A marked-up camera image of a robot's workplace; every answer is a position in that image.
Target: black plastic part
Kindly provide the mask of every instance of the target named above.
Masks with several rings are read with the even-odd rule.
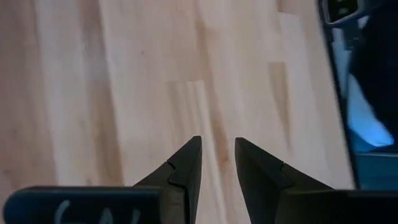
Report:
[[[133,187],[31,187],[11,195],[13,223],[195,223],[201,138],[195,136]]]
[[[328,27],[342,27],[347,23],[357,21],[358,19],[367,16],[375,9],[385,4],[388,1],[395,0],[318,0],[318,5],[322,10],[323,22]],[[339,6],[345,7],[348,13],[340,17],[339,13],[342,10]]]
[[[251,223],[398,223],[398,192],[333,190],[243,138],[235,156]]]

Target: reflective surface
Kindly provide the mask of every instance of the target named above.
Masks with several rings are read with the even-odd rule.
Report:
[[[324,31],[359,186],[398,189],[398,3]]]

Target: wood grain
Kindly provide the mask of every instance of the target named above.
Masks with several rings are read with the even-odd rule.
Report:
[[[249,223],[234,139],[352,188],[307,0],[0,0],[0,202],[132,185],[203,137],[197,223]]]

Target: black pointed tip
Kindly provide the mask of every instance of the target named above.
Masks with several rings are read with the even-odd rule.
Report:
[[[198,154],[201,154],[201,137],[194,136],[185,145],[183,145],[167,162],[177,167],[179,164],[190,161],[191,164],[197,160]]]
[[[292,184],[291,181],[286,179],[281,173],[281,169],[285,164],[282,160],[244,138],[236,138],[235,159],[238,175],[244,174],[246,172],[244,170],[246,169],[253,169],[252,166],[255,165],[257,171],[251,175],[258,175],[258,178],[260,178],[262,174],[265,174],[280,188]]]
[[[235,154],[239,152],[244,152],[259,164],[275,164],[279,167],[284,164],[282,160],[276,158],[271,153],[268,153],[267,151],[261,149],[260,147],[256,146],[245,138],[235,139]]]

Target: dark fabric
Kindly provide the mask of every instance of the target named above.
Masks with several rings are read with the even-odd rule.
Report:
[[[354,49],[351,73],[394,140],[398,140],[398,1],[375,11]]]

